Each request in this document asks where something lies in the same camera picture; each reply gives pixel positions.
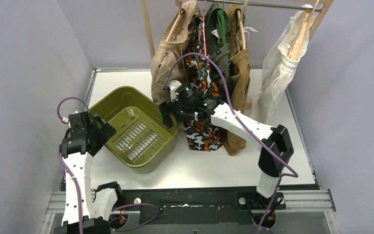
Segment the camouflage patterned shorts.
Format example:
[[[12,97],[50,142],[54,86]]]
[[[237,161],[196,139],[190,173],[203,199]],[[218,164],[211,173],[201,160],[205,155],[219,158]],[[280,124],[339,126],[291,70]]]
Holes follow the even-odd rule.
[[[183,59],[183,65],[187,67],[187,82],[190,89],[198,96],[193,101],[196,106],[197,118],[189,118],[183,122],[184,133],[188,146],[196,151],[216,151],[223,145],[225,131],[210,123],[209,106],[221,97],[218,85],[210,77],[211,66],[204,58],[204,36],[202,15],[193,15],[190,27],[192,34],[187,45],[188,53],[200,53],[200,55],[188,55]]]

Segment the olive green plastic basket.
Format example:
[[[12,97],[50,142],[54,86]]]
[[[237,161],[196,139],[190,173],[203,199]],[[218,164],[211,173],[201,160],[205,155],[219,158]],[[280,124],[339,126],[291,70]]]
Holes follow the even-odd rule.
[[[163,123],[157,104],[131,86],[116,88],[90,107],[93,115],[107,121],[116,133],[106,143],[124,165],[139,174],[147,174],[173,151],[178,124]]]

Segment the wooden hanger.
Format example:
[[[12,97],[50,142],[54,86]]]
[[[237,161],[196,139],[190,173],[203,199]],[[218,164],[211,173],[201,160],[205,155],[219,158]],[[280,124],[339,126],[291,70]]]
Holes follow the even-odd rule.
[[[293,50],[289,52],[289,57],[290,57],[291,60],[294,60],[294,61],[298,60],[301,44],[302,44],[304,35],[306,33],[308,20],[311,17],[311,15],[314,14],[318,4],[319,4],[319,0],[316,1],[313,9],[309,13],[306,12],[306,14],[305,14],[305,19],[302,23],[301,30],[300,30],[299,37],[298,37],[298,40],[296,42],[296,45],[293,47]]]

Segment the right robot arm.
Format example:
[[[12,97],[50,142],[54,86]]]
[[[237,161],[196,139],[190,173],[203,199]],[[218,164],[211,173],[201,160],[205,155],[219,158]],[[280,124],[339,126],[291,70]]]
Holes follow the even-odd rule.
[[[274,201],[273,193],[282,177],[283,169],[294,154],[294,147],[289,131],[283,125],[276,127],[260,123],[230,106],[219,98],[203,97],[185,85],[179,87],[164,87],[170,98],[159,105],[163,123],[173,126],[170,115],[175,115],[178,121],[187,119],[204,121],[248,141],[254,146],[260,146],[258,166],[261,176],[255,193],[255,203],[261,208],[267,208]]]

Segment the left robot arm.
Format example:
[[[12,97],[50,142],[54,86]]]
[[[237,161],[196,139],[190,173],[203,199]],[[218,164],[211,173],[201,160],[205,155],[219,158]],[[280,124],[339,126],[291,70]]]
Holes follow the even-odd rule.
[[[125,204],[125,195],[116,181],[99,185],[92,194],[91,169],[93,157],[116,130],[87,111],[73,113],[63,122],[69,129],[59,146],[58,159],[66,171],[66,197],[62,224],[54,233],[109,234],[112,209]]]

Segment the white shorts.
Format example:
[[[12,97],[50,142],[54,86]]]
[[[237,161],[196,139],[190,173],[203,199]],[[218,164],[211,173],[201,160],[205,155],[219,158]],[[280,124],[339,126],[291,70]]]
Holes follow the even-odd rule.
[[[293,50],[299,37],[306,12],[297,11],[292,16],[279,39],[267,53],[262,64],[262,89],[257,100],[256,120],[268,124],[277,109],[278,103],[285,93],[288,85],[294,78],[301,58],[307,51],[310,42],[310,29],[315,22],[315,13],[308,20],[299,57],[297,61],[291,60],[289,52]]]

